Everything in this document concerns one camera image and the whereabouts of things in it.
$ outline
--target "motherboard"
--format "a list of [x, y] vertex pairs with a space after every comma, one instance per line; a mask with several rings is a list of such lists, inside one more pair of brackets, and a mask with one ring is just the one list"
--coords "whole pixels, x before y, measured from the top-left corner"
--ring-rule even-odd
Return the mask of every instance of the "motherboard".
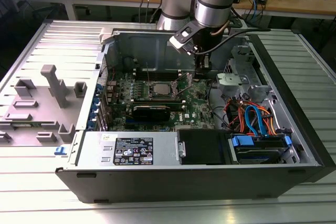
[[109, 131], [213, 129], [207, 80], [185, 73], [115, 73], [108, 85]]

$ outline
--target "blue cable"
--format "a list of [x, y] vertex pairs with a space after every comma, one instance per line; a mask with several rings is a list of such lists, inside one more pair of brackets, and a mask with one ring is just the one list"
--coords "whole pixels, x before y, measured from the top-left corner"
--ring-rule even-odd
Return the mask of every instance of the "blue cable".
[[263, 118], [261, 117], [261, 112], [260, 110], [254, 106], [254, 105], [249, 105], [246, 110], [245, 110], [245, 121], [246, 121], [246, 125], [247, 127], [249, 127], [249, 129], [254, 133], [254, 136], [258, 136], [258, 132], [252, 127], [252, 125], [250, 124], [250, 119], [248, 118], [248, 112], [249, 110], [254, 109], [257, 112], [257, 117], [258, 117], [258, 124], [259, 124], [259, 129], [260, 129], [260, 133], [264, 136], [268, 136], [266, 129], [263, 125]]
[[256, 4], [256, 0], [253, 0], [253, 6], [254, 6], [254, 12], [253, 12], [253, 18], [254, 19], [256, 17], [257, 14], [257, 4]]

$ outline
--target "side panel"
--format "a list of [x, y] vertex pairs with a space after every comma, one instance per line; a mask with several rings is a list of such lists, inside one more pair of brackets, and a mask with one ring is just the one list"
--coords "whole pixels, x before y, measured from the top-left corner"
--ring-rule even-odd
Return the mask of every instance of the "side panel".
[[273, 82], [275, 88], [279, 92], [283, 103], [285, 104], [300, 133], [305, 139], [305, 142], [312, 151], [314, 158], [319, 164], [324, 166], [324, 169], [321, 170], [318, 175], [312, 177], [309, 180], [310, 182], [316, 182], [325, 175], [334, 171], [336, 165], [329, 155], [327, 149], [323, 145], [322, 141], [320, 140], [319, 136], [317, 135], [316, 131], [312, 127], [311, 123], [307, 119], [300, 104], [290, 91], [284, 78], [276, 67], [274, 61], [271, 59], [266, 48], [260, 41], [259, 37], [257, 35], [250, 35], [250, 38], [253, 42], [253, 48], [255, 48], [256, 54], [260, 58], [259, 63], [261, 65], [264, 65], [264, 68], [267, 70], [267, 75], [269, 75], [269, 79]]
[[320, 168], [66, 171], [57, 176], [85, 203], [276, 198]]

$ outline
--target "green circuit board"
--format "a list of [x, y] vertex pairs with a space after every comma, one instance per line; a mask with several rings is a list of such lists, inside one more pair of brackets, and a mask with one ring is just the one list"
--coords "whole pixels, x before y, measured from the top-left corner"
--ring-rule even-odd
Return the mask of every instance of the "green circuit board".
[[[134, 98], [141, 101], [142, 105], [151, 97], [151, 89], [155, 85], [167, 87], [170, 81], [139, 81], [134, 80], [129, 73], [116, 74], [117, 82], [109, 105], [112, 108], [113, 122], [109, 131], [176, 131], [178, 129], [213, 129], [214, 120], [205, 100], [206, 80], [194, 80], [192, 86], [182, 92], [178, 98], [183, 101], [182, 105], [172, 102], [162, 102], [155, 105], [168, 108], [184, 106], [183, 110], [170, 112], [170, 118], [165, 122], [137, 122], [132, 116]], [[188, 81], [183, 79], [178, 82], [177, 89], [183, 90], [188, 86]]]

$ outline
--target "table leg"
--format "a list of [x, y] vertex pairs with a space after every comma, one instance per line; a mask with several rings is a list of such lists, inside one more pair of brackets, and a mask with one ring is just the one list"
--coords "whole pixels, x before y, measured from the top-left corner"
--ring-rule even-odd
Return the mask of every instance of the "table leg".
[[112, 16], [111, 16], [111, 6], [106, 5], [106, 6], [105, 6], [105, 9], [106, 9], [106, 16], [107, 16], [107, 19], [108, 19], [108, 20], [111, 20], [111, 19], [112, 19]]
[[67, 11], [69, 20], [78, 20], [74, 4], [72, 4], [72, 2], [70, 2], [70, 1], [66, 1], [64, 3], [64, 6], [65, 6], [65, 9]]

